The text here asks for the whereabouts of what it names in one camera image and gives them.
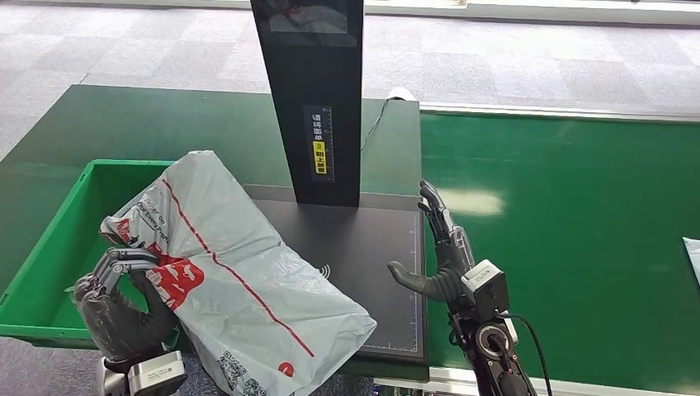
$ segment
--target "yellow label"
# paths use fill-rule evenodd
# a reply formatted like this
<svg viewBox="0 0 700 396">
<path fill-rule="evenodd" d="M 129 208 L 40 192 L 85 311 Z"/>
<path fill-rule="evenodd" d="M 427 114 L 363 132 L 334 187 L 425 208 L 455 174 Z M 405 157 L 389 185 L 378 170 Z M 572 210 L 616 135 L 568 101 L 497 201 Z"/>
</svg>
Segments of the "yellow label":
<svg viewBox="0 0 700 396">
<path fill-rule="evenodd" d="M 313 142 L 311 149 L 314 151 L 314 169 L 319 175 L 326 174 L 326 143 Z"/>
</svg>

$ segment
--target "scale platform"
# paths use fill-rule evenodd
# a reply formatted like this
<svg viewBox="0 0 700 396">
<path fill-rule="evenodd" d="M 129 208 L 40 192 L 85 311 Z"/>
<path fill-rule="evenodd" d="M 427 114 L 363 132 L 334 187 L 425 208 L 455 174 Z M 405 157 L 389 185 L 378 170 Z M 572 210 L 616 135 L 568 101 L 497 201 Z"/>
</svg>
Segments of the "scale platform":
<svg viewBox="0 0 700 396">
<path fill-rule="evenodd" d="M 361 194 L 360 207 L 296 204 L 294 190 L 245 186 L 285 243 L 376 322 L 356 357 L 428 365 L 423 297 L 394 281 L 396 260 L 423 273 L 423 215 L 415 196 Z"/>
</svg>

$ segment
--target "red stripe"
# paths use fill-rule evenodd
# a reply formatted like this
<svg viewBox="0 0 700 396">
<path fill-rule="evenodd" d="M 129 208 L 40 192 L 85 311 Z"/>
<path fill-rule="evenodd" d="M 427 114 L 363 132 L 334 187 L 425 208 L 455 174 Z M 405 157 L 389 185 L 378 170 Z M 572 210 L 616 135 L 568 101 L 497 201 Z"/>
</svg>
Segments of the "red stripe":
<svg viewBox="0 0 700 396">
<path fill-rule="evenodd" d="M 270 307 L 268 307 L 267 304 L 265 304 L 265 302 L 263 301 L 263 299 L 260 298 L 260 296 L 258 295 L 258 293 L 255 293 L 255 291 L 253 291 L 253 289 L 251 289 L 250 286 L 248 286 L 248 284 L 245 283 L 245 280 L 244 280 L 243 278 L 241 278 L 241 277 L 239 276 L 239 274 L 237 274 L 237 273 L 236 273 L 234 270 L 232 270 L 231 268 L 229 268 L 229 267 L 227 267 L 227 266 L 221 264 L 221 263 L 219 262 L 219 260 L 216 259 L 216 253 L 214 253 L 214 252 L 212 252 L 211 250 L 209 250 L 209 247 L 207 247 L 207 246 L 206 246 L 206 243 L 204 243 L 204 239 L 202 239 L 201 235 L 200 235 L 200 234 L 196 231 L 196 229 L 192 226 L 192 223 L 190 223 L 190 220 L 187 218 L 187 216 L 185 216 L 184 212 L 182 212 L 182 207 L 180 206 L 180 200 L 178 200 L 177 197 L 175 196 L 175 193 L 173 192 L 173 188 L 170 186 L 170 184 L 168 183 L 167 180 L 161 179 L 161 182 L 163 182 L 163 184 L 168 188 L 168 190 L 170 190 L 170 196 L 173 198 L 173 202 L 175 202 L 175 206 L 177 207 L 177 212 L 180 214 L 180 217 L 182 218 L 182 221 L 184 221 L 185 224 L 187 225 L 187 227 L 190 229 L 190 231 L 192 231 L 192 233 L 194 234 L 195 238 L 197 238 L 197 240 L 199 241 L 199 243 L 201 244 L 201 246 L 204 248 L 204 250 L 205 250 L 207 253 L 211 254 L 211 260 L 212 260 L 216 265 L 218 265 L 218 266 L 224 268 L 224 269 L 227 270 L 231 275 L 233 275 L 234 278 L 236 278 L 236 280 L 238 280 L 238 282 L 241 284 L 241 286 L 242 286 L 244 289 L 246 289 L 246 291 L 247 291 L 252 297 L 254 297 L 254 298 L 260 303 L 260 305 L 262 305 L 262 307 L 265 309 L 265 312 L 267 312 L 267 315 L 270 317 L 270 319 L 272 319 L 272 321 L 273 321 L 274 323 L 277 323 L 277 324 L 279 324 L 280 326 L 282 326 L 283 328 L 285 328 L 285 330 L 287 330 L 287 332 L 296 340 L 296 342 L 298 342 L 299 345 L 301 345 L 301 347 L 304 348 L 304 350 L 306 351 L 306 353 L 308 353 L 311 357 L 314 357 L 314 353 L 311 351 L 311 349 L 309 349 L 309 347 L 306 346 L 306 344 L 304 344 L 303 341 L 301 341 L 301 338 L 299 338 L 299 336 L 297 336 L 296 333 L 294 333 L 294 330 L 292 330 L 289 326 L 287 326 L 286 324 L 284 324 L 280 319 L 278 319 L 278 318 L 275 316 L 274 313 L 272 313 L 272 311 L 270 310 Z"/>
</svg>

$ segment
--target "robotic arm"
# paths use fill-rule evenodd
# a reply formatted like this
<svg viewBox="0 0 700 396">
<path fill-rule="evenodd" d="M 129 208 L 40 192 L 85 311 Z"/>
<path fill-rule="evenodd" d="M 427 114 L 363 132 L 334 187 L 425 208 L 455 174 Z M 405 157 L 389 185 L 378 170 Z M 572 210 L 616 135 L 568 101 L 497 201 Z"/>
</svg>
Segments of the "robotic arm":
<svg viewBox="0 0 700 396">
<path fill-rule="evenodd" d="M 402 286 L 447 303 L 450 343 L 471 363 L 480 396 L 537 396 L 513 352 L 517 339 L 507 314 L 505 274 L 488 260 L 475 262 L 464 229 L 454 224 L 435 187 L 422 180 L 420 195 L 419 208 L 435 238 L 437 273 L 425 277 L 391 262 L 391 275 Z M 546 383 L 551 396 L 547 378 Z"/>
<path fill-rule="evenodd" d="M 73 301 L 97 347 L 105 355 L 97 368 L 102 395 L 160 396 L 177 391 L 187 378 L 182 355 L 163 346 L 177 326 L 145 271 L 158 258 L 143 249 L 110 247 L 92 272 L 73 287 Z M 137 309 L 116 288 L 128 275 L 148 305 Z"/>
</svg>

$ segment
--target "green plastic crate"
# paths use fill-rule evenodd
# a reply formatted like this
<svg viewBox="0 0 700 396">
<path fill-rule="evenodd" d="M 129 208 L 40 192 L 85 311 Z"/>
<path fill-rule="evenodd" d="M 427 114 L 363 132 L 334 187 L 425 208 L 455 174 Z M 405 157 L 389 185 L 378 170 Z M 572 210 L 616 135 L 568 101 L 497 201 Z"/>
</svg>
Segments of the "green plastic crate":
<svg viewBox="0 0 700 396">
<path fill-rule="evenodd" d="M 65 290 L 90 272 L 110 246 L 97 232 L 105 216 L 114 214 L 171 163 L 97 159 L 85 167 L 0 297 L 0 336 L 38 347 L 95 347 Z M 143 295 L 125 277 L 119 289 L 145 307 Z"/>
</svg>

